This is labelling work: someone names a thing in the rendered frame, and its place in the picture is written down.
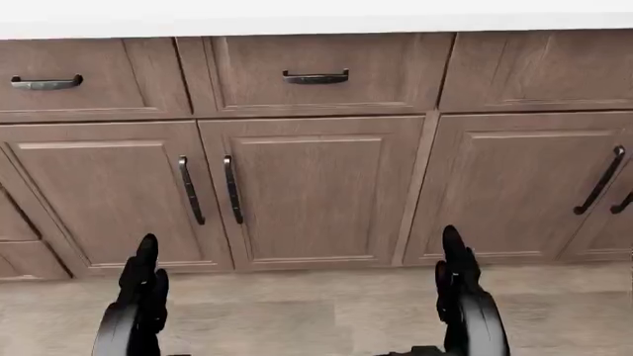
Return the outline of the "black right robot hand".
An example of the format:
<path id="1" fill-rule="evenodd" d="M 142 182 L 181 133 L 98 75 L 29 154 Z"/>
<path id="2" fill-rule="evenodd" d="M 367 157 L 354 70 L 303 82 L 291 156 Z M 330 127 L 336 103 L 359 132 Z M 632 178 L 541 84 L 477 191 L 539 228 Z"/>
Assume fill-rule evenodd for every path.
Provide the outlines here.
<path id="1" fill-rule="evenodd" d="M 442 231 L 444 259 L 435 265 L 436 310 L 446 324 L 444 350 L 451 356 L 510 356 L 493 296 L 480 285 L 481 269 L 471 248 L 449 224 Z"/>

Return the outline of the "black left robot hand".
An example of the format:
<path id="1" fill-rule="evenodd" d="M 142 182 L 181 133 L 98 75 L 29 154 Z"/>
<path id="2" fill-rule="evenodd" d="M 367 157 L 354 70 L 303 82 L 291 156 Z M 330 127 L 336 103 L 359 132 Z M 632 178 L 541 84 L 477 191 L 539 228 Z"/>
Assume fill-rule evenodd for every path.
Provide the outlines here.
<path id="1" fill-rule="evenodd" d="M 169 278 L 158 269 L 158 239 L 141 240 L 127 260 L 119 294 L 102 316 L 91 356 L 161 356 L 157 335 L 167 320 Z"/>

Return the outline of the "brown wooden cabinet door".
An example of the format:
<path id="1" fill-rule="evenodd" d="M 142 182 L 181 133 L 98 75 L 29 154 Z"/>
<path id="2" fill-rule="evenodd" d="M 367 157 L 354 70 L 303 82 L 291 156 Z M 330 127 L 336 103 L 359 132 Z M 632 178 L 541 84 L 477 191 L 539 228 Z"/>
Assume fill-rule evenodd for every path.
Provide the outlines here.
<path id="1" fill-rule="evenodd" d="M 610 207 L 633 191 L 633 157 L 616 175 L 609 188 L 560 254 L 565 262 L 630 260 L 633 249 L 633 202 L 623 213 L 613 215 Z"/>
<path id="2" fill-rule="evenodd" d="M 444 115 L 431 147 L 405 251 L 430 265 L 452 224 L 486 263 L 557 260 L 589 215 L 573 213 L 614 158 L 633 153 L 633 113 Z"/>
<path id="3" fill-rule="evenodd" d="M 0 127 L 3 150 L 50 221 L 46 236 L 74 275 L 119 272 L 154 234 L 171 272 L 233 268 L 198 127 L 192 121 Z M 178 167 L 187 156 L 205 224 Z"/>
<path id="4" fill-rule="evenodd" d="M 201 121 L 236 269 L 390 265 L 423 123 L 420 116 Z M 226 155 L 243 224 L 229 202 Z"/>

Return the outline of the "brown wooden side cabinet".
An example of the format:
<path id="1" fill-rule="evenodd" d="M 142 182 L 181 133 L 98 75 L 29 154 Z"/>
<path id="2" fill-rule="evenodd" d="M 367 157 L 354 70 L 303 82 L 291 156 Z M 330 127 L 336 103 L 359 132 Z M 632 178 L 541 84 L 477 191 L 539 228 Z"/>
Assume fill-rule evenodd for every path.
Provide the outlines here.
<path id="1" fill-rule="evenodd" d="M 47 227 L 50 221 L 44 207 L 0 150 L 0 282 L 73 277 L 50 245 Z"/>

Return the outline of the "brown wooden drawer front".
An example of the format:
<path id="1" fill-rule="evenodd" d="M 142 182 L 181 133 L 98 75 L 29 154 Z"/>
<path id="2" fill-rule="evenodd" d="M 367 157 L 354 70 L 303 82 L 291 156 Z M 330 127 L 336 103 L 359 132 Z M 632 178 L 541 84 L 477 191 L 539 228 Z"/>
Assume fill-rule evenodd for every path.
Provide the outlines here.
<path id="1" fill-rule="evenodd" d="M 198 118 L 419 114 L 436 108 L 452 33 L 176 38 Z M 291 74 L 341 73 L 330 85 Z"/>
<path id="2" fill-rule="evenodd" d="M 22 79 L 71 79 L 58 91 L 13 88 Z M 193 112 L 172 38 L 0 41 L 0 123 L 187 118 Z"/>
<path id="3" fill-rule="evenodd" d="M 633 29 L 462 32 L 439 109 L 633 109 Z"/>

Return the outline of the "black metal drawer pull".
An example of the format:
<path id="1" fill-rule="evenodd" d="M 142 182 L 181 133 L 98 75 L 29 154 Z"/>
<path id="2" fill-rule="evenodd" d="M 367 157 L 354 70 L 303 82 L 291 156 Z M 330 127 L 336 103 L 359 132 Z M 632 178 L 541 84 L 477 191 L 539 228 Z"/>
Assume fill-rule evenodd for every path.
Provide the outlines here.
<path id="1" fill-rule="evenodd" d="M 76 74 L 71 79 L 22 79 L 20 76 L 13 76 L 10 84 L 13 88 L 25 91 L 58 91 L 75 88 L 81 85 L 83 76 Z"/>
<path id="2" fill-rule="evenodd" d="M 347 82 L 349 70 L 345 68 L 341 73 L 319 74 L 291 74 L 288 70 L 282 71 L 283 81 L 294 85 L 330 85 Z"/>

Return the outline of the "white countertop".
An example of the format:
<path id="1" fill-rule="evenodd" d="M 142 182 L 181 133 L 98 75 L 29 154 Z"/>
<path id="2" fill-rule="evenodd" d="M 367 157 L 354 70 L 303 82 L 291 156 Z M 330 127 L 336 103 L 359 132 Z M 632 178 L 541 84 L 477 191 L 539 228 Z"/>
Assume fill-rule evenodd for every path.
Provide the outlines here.
<path id="1" fill-rule="evenodd" d="M 633 29 L 633 0 L 0 0 L 0 41 Z"/>

